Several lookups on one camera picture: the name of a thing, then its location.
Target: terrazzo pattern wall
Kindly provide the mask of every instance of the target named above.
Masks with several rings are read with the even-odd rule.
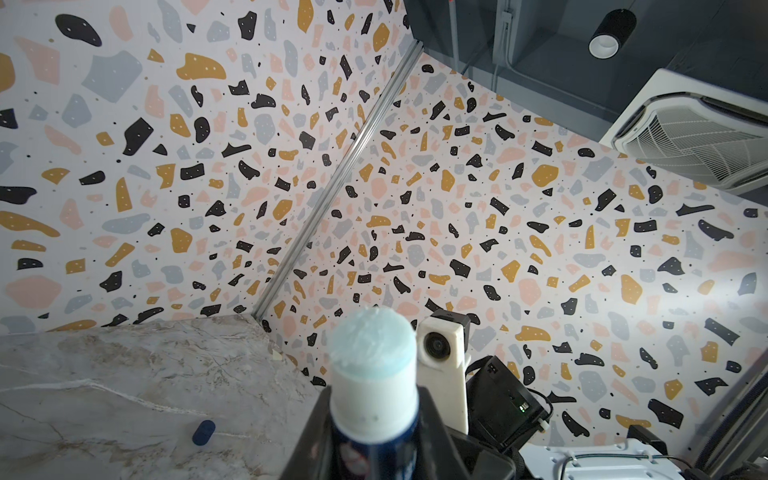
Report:
[[[271,306],[313,383],[354,309],[468,313],[554,403],[535,442],[681,453],[766,348],[768,211],[626,158],[424,55]]]
[[[250,308],[411,40],[399,0],[0,2],[0,333]]]

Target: camera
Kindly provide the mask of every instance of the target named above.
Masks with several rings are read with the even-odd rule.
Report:
[[[470,322],[461,313],[436,310],[416,325],[416,383],[429,390],[443,422],[464,434],[469,432],[465,370],[471,361]]]
[[[429,332],[424,337],[424,348],[435,360],[445,360],[451,356],[451,344],[442,333]]]

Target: white marble surface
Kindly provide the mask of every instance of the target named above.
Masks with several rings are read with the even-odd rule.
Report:
[[[0,337],[0,477],[276,478],[321,388],[272,351],[245,316]]]

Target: ceiling air conditioner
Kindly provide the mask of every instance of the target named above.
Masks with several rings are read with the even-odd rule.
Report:
[[[600,143],[732,194],[768,184],[768,103],[663,68]]]

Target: white bottle cap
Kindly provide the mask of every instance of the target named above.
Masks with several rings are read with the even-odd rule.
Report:
[[[616,55],[619,42],[612,35],[598,35],[589,42],[589,53],[593,57],[605,59]]]
[[[402,434],[419,410],[416,338],[389,308],[366,308],[343,320],[329,339],[330,410],[355,442],[386,442]]]

